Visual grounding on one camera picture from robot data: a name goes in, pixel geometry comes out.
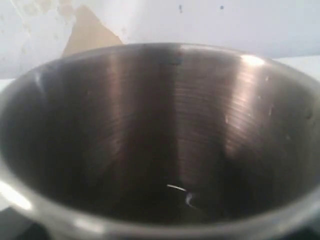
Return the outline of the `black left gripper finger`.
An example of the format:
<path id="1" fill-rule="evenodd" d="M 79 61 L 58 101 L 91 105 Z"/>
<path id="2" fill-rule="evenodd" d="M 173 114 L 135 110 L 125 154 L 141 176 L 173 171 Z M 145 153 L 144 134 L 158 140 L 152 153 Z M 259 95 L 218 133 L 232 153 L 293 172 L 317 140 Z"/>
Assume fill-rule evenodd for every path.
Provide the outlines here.
<path id="1" fill-rule="evenodd" d="M 39 224 L 12 208 L 0 211 L 1 240 L 47 240 L 48 234 Z"/>

